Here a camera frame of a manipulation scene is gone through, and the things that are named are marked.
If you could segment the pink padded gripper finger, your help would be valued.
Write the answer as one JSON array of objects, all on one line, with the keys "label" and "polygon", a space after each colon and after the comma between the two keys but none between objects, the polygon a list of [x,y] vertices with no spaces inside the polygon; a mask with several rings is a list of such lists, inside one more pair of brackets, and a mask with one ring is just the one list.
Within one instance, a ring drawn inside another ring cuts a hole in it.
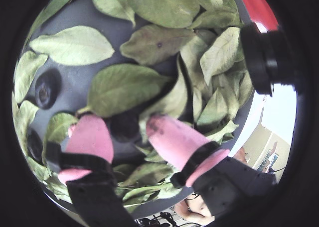
[{"label": "pink padded gripper finger", "polygon": [[65,150],[47,142],[47,166],[65,184],[77,214],[90,227],[134,227],[136,222],[115,193],[114,150],[105,122],[84,115],[72,129]]},{"label": "pink padded gripper finger", "polygon": [[156,152],[178,170],[170,179],[173,186],[192,188],[216,217],[258,203],[277,183],[274,174],[229,157],[229,149],[168,115],[152,116],[147,136]]}]

